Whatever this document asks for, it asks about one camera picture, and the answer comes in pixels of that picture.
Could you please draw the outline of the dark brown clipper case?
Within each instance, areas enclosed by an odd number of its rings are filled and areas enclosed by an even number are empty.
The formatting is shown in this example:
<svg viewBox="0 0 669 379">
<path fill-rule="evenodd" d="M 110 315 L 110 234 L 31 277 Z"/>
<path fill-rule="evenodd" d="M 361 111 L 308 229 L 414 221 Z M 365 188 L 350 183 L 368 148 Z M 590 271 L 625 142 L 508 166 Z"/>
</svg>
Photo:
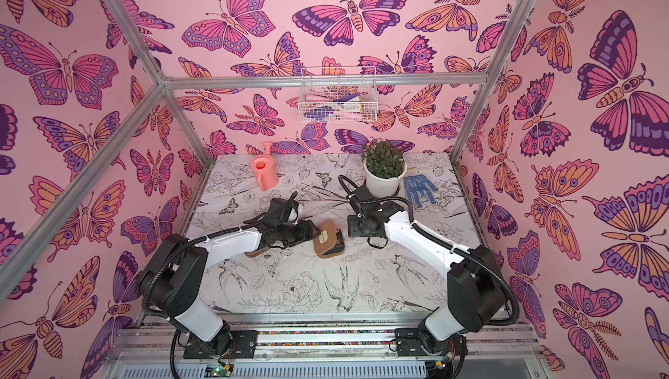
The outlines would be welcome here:
<svg viewBox="0 0 669 379">
<path fill-rule="evenodd" d="M 319 226 L 320 234 L 313 239 L 315 254 L 321 259 L 342 255 L 345 251 L 343 232 L 332 220 Z"/>
</svg>

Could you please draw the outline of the tan brown clipper case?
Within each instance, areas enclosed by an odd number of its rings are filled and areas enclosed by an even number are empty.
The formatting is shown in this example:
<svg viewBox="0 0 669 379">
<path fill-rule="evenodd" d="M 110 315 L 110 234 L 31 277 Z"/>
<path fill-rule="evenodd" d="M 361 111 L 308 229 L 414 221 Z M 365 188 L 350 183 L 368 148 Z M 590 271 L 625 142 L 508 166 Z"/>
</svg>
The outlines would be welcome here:
<svg viewBox="0 0 669 379">
<path fill-rule="evenodd" d="M 260 248 L 258 250 L 254 250 L 254 251 L 245 253 L 245 256 L 248 257 L 248 258 L 255 258 L 259 255 L 262 255 L 263 253 L 268 252 L 268 250 L 269 250 L 269 247 Z"/>
</svg>

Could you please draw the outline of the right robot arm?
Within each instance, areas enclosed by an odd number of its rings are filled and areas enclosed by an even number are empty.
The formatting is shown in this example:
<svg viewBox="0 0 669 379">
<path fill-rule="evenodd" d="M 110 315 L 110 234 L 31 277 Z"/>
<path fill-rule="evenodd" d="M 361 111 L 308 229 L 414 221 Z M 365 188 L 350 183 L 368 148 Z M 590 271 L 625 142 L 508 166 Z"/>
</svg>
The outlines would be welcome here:
<svg viewBox="0 0 669 379">
<path fill-rule="evenodd" d="M 419 222 L 401 196 L 374 197 L 348 177 L 339 182 L 353 214 L 350 237 L 380 237 L 409 249 L 444 278 L 446 304 L 417 327 L 423 350 L 436 355 L 455 347 L 456 339 L 485 326 L 510 326 L 519 320 L 520 305 L 489 248 L 467 248 Z"/>
</svg>

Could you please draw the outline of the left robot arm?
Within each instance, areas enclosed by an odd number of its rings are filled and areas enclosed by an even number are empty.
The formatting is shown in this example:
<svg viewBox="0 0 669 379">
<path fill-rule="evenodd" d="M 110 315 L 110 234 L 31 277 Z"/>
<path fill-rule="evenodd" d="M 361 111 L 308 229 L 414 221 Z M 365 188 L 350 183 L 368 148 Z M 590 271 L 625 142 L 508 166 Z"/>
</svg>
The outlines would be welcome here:
<svg viewBox="0 0 669 379">
<path fill-rule="evenodd" d="M 235 255 L 264 248 L 292 248 L 321 234 L 311 220 L 299 217 L 294 196 L 273 199 L 267 211 L 240 227 L 189 239 L 171 234 L 140 274 L 138 291 L 146 316 L 160 317 L 187 333 L 204 356 L 224 356 L 233 345 L 230 327 L 200 297 L 207 271 Z"/>
</svg>

